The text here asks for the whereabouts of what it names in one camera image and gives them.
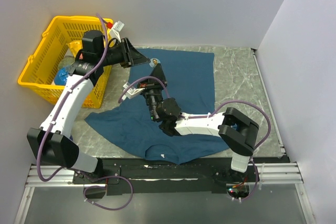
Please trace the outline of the blue t-shirt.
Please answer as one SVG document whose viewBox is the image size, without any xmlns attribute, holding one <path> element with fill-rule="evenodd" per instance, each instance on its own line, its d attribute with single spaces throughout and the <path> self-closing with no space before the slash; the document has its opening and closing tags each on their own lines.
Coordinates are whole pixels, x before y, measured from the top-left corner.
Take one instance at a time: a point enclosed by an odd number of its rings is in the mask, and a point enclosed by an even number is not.
<svg viewBox="0 0 336 224">
<path fill-rule="evenodd" d="M 118 107 L 90 113 L 85 121 L 124 151 L 151 161 L 182 164 L 228 149 L 219 135 L 174 130 L 181 112 L 207 114 L 215 110 L 214 54 L 141 49 L 164 73 L 154 95 L 126 99 Z"/>
</svg>

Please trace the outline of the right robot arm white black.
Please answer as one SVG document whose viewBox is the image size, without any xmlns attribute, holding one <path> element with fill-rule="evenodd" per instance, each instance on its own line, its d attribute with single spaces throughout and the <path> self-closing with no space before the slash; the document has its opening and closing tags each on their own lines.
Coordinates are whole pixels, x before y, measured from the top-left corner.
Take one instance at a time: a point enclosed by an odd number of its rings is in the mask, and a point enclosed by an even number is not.
<svg viewBox="0 0 336 224">
<path fill-rule="evenodd" d="M 221 139 L 233 151 L 230 177 L 243 180 L 248 174 L 248 163 L 252 157 L 259 125 L 248 116 L 228 107 L 225 112 L 196 115 L 183 113 L 174 98 L 163 98 L 167 81 L 161 64 L 137 84 L 149 107 L 151 120 L 160 122 L 160 130 L 168 136 L 209 135 Z"/>
</svg>

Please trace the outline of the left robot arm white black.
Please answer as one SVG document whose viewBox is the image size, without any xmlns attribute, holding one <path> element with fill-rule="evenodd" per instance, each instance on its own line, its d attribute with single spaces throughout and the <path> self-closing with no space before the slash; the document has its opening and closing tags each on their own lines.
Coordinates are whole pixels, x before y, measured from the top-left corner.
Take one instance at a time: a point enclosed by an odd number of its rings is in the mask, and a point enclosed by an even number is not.
<svg viewBox="0 0 336 224">
<path fill-rule="evenodd" d="M 47 179 L 41 173 L 42 163 L 84 172 L 92 183 L 103 179 L 102 160 L 81 152 L 71 139 L 73 123 L 105 66 L 120 64 L 128 68 L 150 62 L 127 38 L 109 47 L 106 33 L 89 30 L 83 34 L 81 42 L 82 49 L 70 67 L 65 88 L 52 112 L 39 128 L 31 128 L 27 133 L 36 157 L 38 176 L 44 182 Z"/>
</svg>

